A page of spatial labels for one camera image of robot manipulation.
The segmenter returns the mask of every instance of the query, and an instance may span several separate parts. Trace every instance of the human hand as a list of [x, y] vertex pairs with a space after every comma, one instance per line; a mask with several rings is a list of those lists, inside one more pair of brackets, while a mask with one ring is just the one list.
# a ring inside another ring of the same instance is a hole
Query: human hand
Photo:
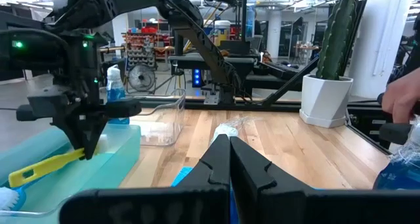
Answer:
[[409, 123], [413, 107], [419, 100], [420, 68], [388, 85], [382, 99], [382, 110], [392, 114], [394, 123]]

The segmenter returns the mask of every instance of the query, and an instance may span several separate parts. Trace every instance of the white flower pot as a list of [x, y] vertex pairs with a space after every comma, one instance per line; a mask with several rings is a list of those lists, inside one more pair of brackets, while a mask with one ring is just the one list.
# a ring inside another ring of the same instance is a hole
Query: white flower pot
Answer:
[[344, 125], [348, 95], [353, 79], [324, 80], [312, 75], [303, 77], [302, 107], [299, 115], [310, 125], [325, 128]]

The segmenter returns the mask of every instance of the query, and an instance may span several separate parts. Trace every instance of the cactus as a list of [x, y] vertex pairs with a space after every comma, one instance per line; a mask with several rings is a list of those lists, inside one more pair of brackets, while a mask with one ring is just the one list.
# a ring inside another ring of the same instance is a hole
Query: cactus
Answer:
[[354, 15], [354, 0], [340, 0], [334, 5], [328, 18], [316, 77], [339, 80], [339, 70], [343, 61]]

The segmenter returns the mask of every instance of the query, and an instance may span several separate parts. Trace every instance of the yellow brush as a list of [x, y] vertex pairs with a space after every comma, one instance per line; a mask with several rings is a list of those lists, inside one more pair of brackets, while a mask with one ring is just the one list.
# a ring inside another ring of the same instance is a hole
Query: yellow brush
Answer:
[[[94, 150], [94, 154], [97, 154], [99, 151], [98, 148], [102, 144], [100, 143], [101, 139], [99, 140]], [[14, 171], [9, 174], [9, 185], [11, 188], [20, 187], [44, 175], [50, 174], [53, 171], [61, 169], [66, 164], [76, 161], [79, 158], [83, 157], [84, 155], [85, 155], [85, 149], [79, 148], [73, 152], [68, 152], [66, 154], [52, 156], [36, 164], [27, 166], [26, 168], [22, 168], [18, 171]]]

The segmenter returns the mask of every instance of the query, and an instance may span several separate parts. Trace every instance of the workbench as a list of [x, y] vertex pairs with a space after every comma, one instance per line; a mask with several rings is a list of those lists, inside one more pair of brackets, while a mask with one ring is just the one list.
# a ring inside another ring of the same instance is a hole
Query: workbench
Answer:
[[239, 138], [312, 187], [371, 189], [389, 162], [349, 128], [306, 125], [298, 113], [185, 110], [185, 126], [175, 145], [141, 146], [138, 162], [120, 187], [170, 186], [183, 166], [197, 164], [218, 125], [243, 117], [254, 120], [239, 130]]

